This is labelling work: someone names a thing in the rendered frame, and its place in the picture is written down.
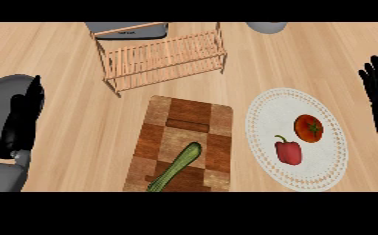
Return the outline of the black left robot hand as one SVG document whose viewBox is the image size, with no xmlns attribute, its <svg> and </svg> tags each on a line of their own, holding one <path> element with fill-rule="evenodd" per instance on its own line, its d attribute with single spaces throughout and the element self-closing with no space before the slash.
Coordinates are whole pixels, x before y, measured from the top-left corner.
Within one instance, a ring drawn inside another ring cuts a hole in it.
<svg viewBox="0 0 378 235">
<path fill-rule="evenodd" d="M 23 94 L 13 94 L 9 99 L 7 114 L 0 133 L 0 158 L 12 159 L 21 150 L 29 151 L 35 141 L 37 119 L 44 105 L 41 77 L 35 75 Z"/>
</svg>

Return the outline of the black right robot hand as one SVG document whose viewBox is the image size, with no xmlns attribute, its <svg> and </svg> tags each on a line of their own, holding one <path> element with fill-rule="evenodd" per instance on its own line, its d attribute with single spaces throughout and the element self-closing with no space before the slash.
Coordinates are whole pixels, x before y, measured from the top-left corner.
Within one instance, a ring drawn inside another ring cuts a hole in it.
<svg viewBox="0 0 378 235">
<path fill-rule="evenodd" d="M 378 56 L 370 56 L 370 62 L 359 70 L 365 92 L 370 102 L 375 130 L 378 132 Z"/>
</svg>

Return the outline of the red tomato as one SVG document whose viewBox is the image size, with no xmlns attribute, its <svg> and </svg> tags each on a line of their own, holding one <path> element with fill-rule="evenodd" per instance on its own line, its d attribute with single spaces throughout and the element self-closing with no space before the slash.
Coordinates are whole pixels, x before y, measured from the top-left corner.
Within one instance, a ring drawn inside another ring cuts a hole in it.
<svg viewBox="0 0 378 235">
<path fill-rule="evenodd" d="M 294 121 L 294 132 L 304 142 L 316 143 L 323 135 L 323 126 L 319 119 L 308 114 L 300 115 Z"/>
</svg>

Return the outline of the white round placemat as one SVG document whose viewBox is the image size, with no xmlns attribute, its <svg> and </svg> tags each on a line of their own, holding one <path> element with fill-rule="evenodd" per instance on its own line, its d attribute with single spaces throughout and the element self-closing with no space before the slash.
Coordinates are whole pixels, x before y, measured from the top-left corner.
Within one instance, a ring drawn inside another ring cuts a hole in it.
<svg viewBox="0 0 378 235">
<path fill-rule="evenodd" d="M 313 116 L 323 127 L 322 138 L 314 143 L 303 141 L 294 131 L 295 119 L 303 114 Z M 245 135 L 261 168 L 286 188 L 326 191 L 336 185 L 347 169 L 347 141 L 336 119 L 314 97 L 292 88 L 264 91 L 248 108 Z M 279 136 L 300 145 L 298 165 L 285 164 L 277 158 Z"/>
</svg>

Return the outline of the wooden tiered shelf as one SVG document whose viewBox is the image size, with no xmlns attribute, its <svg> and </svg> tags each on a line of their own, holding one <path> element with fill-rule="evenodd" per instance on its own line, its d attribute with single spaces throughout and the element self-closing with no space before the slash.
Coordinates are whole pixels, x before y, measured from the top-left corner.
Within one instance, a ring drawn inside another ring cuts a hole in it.
<svg viewBox="0 0 378 235">
<path fill-rule="evenodd" d="M 136 46 L 105 50 L 99 37 L 130 32 L 164 22 L 147 22 L 112 30 L 90 32 L 103 66 L 103 79 L 116 96 L 121 92 L 218 70 L 224 72 L 227 52 L 221 26 L 210 31 L 152 40 Z"/>
</svg>

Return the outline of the grey round container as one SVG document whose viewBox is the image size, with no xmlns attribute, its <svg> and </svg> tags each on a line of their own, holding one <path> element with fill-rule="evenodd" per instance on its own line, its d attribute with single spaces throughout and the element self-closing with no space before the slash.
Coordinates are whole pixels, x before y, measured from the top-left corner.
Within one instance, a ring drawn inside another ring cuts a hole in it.
<svg viewBox="0 0 378 235">
<path fill-rule="evenodd" d="M 286 22 L 248 22 L 246 25 L 258 33 L 274 34 L 285 29 Z"/>
</svg>

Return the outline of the red bell pepper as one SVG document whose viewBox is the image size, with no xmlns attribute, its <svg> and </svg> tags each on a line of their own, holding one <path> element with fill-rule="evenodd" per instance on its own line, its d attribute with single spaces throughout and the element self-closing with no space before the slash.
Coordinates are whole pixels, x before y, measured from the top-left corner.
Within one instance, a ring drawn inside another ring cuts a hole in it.
<svg viewBox="0 0 378 235">
<path fill-rule="evenodd" d="M 280 139 L 280 141 L 274 143 L 279 161 L 288 165 L 298 165 L 303 160 L 300 144 L 289 142 L 280 135 L 276 135 L 276 138 Z"/>
</svg>

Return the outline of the green cucumber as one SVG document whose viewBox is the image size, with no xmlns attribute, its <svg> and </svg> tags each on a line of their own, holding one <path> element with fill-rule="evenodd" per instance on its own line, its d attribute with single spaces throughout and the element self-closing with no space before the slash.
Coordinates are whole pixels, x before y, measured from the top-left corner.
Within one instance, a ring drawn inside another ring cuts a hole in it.
<svg viewBox="0 0 378 235">
<path fill-rule="evenodd" d="M 192 164 L 192 162 L 199 158 L 202 153 L 202 146 L 198 142 L 190 142 L 184 149 L 180 151 L 174 158 L 174 161 L 168 165 L 167 169 L 161 175 L 149 183 L 146 191 L 161 192 L 167 187 L 170 181 L 177 176 L 180 171 Z"/>
</svg>

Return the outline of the checkered wooden cutting board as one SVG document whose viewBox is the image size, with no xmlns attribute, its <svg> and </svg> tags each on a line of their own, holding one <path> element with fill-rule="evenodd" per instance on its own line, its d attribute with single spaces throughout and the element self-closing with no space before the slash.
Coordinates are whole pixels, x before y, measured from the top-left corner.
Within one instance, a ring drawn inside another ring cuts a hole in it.
<svg viewBox="0 0 378 235">
<path fill-rule="evenodd" d="M 124 190 L 145 191 L 190 142 L 201 155 L 168 182 L 164 192 L 230 188 L 232 118 L 229 106 L 152 96 Z"/>
</svg>

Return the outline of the grey flat rectangular object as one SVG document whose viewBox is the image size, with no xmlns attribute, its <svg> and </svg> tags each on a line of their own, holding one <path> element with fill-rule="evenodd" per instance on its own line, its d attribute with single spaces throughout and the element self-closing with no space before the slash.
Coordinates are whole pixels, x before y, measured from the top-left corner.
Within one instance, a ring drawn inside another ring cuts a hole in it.
<svg viewBox="0 0 378 235">
<path fill-rule="evenodd" d="M 115 30 L 124 27 L 142 25 L 142 22 L 85 22 L 85 26 L 93 33 Z M 124 32 L 111 33 L 97 36 L 99 40 L 149 40 L 161 39 L 167 36 L 168 24 L 159 24 L 140 29 L 128 30 Z"/>
</svg>

